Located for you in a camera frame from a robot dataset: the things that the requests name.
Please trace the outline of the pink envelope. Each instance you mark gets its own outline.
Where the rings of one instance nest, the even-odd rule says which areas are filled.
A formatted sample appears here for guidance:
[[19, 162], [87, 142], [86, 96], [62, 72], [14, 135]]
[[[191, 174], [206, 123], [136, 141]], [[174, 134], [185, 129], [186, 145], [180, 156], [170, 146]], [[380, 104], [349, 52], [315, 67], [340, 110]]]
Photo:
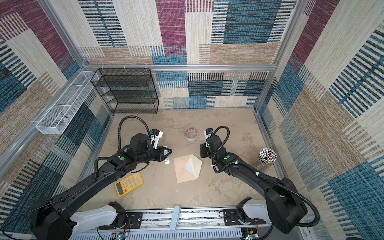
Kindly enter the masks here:
[[200, 176], [202, 161], [195, 155], [174, 158], [177, 183], [197, 180]]

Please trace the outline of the white letter paper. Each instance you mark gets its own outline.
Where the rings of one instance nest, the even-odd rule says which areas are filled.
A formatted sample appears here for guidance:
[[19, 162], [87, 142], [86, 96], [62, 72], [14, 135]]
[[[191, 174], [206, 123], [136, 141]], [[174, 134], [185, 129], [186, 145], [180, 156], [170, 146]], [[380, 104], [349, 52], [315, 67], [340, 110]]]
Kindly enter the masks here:
[[186, 164], [186, 170], [191, 173], [192, 175], [195, 175], [194, 174], [194, 169], [193, 169], [193, 165], [191, 165], [191, 161], [188, 161], [187, 164]]

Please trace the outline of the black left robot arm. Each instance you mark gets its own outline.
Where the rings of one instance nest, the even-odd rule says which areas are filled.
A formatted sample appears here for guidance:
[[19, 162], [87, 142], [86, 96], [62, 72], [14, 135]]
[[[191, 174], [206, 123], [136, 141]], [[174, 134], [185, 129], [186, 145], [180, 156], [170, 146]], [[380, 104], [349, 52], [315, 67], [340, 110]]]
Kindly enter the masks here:
[[25, 213], [30, 216], [31, 231], [37, 240], [68, 240], [79, 226], [71, 217], [84, 203], [126, 174], [137, 173], [138, 164], [162, 162], [173, 152], [167, 147], [158, 146], [155, 133], [159, 130], [150, 130], [147, 123], [137, 116], [133, 118], [143, 123], [147, 132], [136, 134], [129, 145], [122, 146], [121, 129], [130, 118], [124, 117], [119, 123], [117, 152], [110, 157], [98, 157], [92, 175], [48, 200], [40, 196], [32, 210]]

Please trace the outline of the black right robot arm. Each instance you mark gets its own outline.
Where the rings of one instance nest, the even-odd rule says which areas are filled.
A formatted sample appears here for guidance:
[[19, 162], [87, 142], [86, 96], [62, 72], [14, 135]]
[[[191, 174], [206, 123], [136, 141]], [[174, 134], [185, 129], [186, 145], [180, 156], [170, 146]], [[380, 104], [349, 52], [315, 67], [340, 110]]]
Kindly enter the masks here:
[[314, 227], [320, 220], [315, 205], [301, 195], [288, 178], [282, 180], [266, 175], [243, 161], [238, 155], [228, 152], [224, 145], [230, 129], [220, 126], [204, 131], [205, 143], [200, 146], [201, 158], [210, 158], [216, 174], [226, 173], [238, 178], [264, 197], [272, 225], [288, 234], [294, 227]]

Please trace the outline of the white tape roll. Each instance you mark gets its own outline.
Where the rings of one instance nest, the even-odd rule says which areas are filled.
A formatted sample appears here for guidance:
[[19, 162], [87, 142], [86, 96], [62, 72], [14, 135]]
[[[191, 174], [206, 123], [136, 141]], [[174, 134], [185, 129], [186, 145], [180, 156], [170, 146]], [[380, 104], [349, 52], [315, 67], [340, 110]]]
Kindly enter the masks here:
[[189, 128], [185, 131], [184, 136], [187, 141], [193, 142], [197, 140], [199, 133], [195, 128]]

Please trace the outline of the yellow calculator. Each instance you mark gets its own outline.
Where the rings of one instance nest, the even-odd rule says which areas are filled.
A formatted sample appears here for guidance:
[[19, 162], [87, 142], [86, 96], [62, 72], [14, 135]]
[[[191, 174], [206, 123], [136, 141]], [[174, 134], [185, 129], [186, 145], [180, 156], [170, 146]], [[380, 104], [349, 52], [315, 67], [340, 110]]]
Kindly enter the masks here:
[[119, 197], [125, 196], [126, 194], [137, 189], [144, 184], [141, 173], [134, 173], [128, 177], [115, 183], [115, 188]]

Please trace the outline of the pencil holder with pencils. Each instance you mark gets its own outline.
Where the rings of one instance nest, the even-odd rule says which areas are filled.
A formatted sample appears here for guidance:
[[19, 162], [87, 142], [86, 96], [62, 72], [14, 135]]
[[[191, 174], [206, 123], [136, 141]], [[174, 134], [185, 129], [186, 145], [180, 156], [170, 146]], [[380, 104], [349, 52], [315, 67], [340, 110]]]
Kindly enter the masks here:
[[259, 163], [266, 167], [273, 164], [277, 160], [278, 155], [270, 148], [263, 148], [260, 150], [258, 158]]

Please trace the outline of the black mesh shelf rack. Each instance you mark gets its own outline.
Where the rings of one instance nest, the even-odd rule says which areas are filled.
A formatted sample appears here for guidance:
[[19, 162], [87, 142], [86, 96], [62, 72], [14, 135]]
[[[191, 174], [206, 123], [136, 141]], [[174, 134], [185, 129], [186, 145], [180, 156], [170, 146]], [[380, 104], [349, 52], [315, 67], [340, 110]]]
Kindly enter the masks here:
[[113, 114], [156, 114], [159, 96], [151, 70], [99, 68], [91, 79]]

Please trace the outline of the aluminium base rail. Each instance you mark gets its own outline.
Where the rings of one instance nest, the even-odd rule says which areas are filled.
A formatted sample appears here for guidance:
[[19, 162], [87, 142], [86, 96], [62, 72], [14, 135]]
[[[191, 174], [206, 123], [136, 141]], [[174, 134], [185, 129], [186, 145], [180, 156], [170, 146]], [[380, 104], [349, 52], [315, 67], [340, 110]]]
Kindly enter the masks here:
[[131, 210], [130, 227], [91, 228], [75, 234], [73, 240], [313, 240], [308, 228], [295, 227], [289, 234], [280, 232], [265, 219], [241, 224], [235, 207], [181, 208], [178, 227], [170, 231], [174, 209]]

